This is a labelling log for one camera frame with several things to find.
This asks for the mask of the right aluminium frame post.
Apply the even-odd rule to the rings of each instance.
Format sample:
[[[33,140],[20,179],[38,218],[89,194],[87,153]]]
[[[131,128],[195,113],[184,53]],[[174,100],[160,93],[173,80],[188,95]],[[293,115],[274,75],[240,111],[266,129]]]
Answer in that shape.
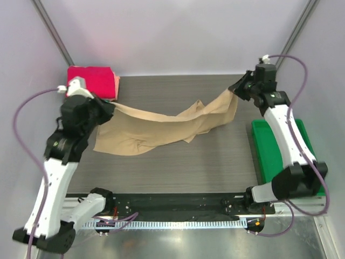
[[[299,16],[297,23],[295,24],[286,44],[284,45],[281,55],[287,55],[291,51],[294,44],[297,42],[308,20],[312,16],[313,12],[317,8],[320,0],[308,0],[301,15]]]

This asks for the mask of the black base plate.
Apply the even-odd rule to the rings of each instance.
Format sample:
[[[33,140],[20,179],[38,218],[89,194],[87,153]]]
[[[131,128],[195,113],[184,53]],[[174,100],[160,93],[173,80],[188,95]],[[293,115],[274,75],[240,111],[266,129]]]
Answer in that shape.
[[[138,212],[142,221],[187,221],[206,216],[275,214],[269,203],[245,203],[245,193],[114,194],[118,215]]]

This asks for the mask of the folded salmon pink t-shirt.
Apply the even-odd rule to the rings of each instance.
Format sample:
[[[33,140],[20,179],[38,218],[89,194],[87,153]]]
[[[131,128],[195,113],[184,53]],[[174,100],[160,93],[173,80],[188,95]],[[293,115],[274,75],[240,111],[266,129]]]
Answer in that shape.
[[[111,100],[117,100],[119,96],[119,85],[120,85],[120,77],[113,72],[114,75],[114,97]]]

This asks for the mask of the beige t-shirt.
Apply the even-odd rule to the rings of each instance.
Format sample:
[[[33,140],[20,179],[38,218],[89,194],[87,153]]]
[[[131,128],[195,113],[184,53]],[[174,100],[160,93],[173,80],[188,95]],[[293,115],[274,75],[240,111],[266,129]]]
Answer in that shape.
[[[98,127],[94,150],[135,156],[178,141],[190,143],[199,134],[234,120],[238,97],[229,90],[204,105],[197,100],[178,115],[164,115],[116,104],[110,121]]]

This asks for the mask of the green plastic bin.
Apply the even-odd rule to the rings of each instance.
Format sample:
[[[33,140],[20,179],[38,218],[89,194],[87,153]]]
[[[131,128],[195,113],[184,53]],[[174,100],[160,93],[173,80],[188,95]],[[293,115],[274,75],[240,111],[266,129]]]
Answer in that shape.
[[[280,149],[274,134],[265,120],[253,120],[251,133],[263,183],[270,182],[283,170]]]

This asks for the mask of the folded magenta t-shirt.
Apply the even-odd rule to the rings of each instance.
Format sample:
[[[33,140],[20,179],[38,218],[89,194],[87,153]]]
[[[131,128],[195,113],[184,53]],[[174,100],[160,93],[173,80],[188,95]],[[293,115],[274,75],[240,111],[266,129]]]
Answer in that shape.
[[[86,88],[99,98],[111,100],[114,97],[114,75],[110,67],[70,66],[67,69],[67,82],[75,77],[84,78]]]

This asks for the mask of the left aluminium frame post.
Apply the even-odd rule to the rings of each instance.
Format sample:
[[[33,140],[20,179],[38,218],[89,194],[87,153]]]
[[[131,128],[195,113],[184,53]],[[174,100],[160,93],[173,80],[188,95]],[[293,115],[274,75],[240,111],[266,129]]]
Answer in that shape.
[[[54,26],[53,21],[51,20],[48,12],[46,11],[43,3],[41,0],[30,0],[33,7],[35,8],[38,16],[44,23],[46,29],[48,30],[52,40],[54,41],[57,49],[59,50],[60,54],[62,55],[62,58],[66,62],[68,66],[73,66],[74,61],[68,52],[63,40],[61,39],[56,27]]]

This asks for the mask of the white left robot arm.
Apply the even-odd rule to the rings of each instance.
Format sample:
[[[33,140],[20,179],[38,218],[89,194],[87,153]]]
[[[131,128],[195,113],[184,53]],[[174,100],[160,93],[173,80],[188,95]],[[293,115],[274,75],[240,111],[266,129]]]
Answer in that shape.
[[[113,212],[113,193],[94,188],[75,208],[61,213],[70,180],[91,133],[112,118],[114,109],[113,104],[96,96],[76,95],[64,100],[57,128],[46,142],[45,161],[39,164],[44,176],[36,203],[25,226],[13,232],[14,241],[64,254],[84,223],[98,213],[107,216]]]

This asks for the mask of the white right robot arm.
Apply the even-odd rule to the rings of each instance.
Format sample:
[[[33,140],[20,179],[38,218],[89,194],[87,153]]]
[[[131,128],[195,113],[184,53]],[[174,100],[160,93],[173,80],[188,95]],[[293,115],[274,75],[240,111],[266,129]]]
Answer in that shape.
[[[246,71],[229,87],[240,99],[254,100],[273,132],[282,158],[282,171],[270,182],[247,188],[243,207],[251,214],[260,210],[263,203],[315,196],[328,173],[326,163],[318,162],[304,142],[286,92],[277,90],[276,74],[274,64],[259,63],[254,71]]]

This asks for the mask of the aluminium frame post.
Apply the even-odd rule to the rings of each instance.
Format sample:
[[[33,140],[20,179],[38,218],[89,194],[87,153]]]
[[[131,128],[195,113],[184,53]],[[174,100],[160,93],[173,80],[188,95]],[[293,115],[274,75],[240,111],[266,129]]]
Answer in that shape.
[[[48,12],[46,11],[43,3],[41,0],[30,0],[33,7],[35,8],[38,16],[44,23],[46,29],[48,30],[52,40],[54,41],[57,49],[59,50],[60,54],[62,55],[62,58],[66,62],[68,66],[73,66],[74,61],[68,52],[63,40],[61,39],[56,27],[54,26],[53,21],[51,20]]]
[[[317,8],[320,0],[308,0],[301,15],[299,16],[297,23],[295,24],[286,44],[284,45],[281,55],[287,55],[291,51],[294,44],[297,42],[308,20],[312,16],[313,12]]]

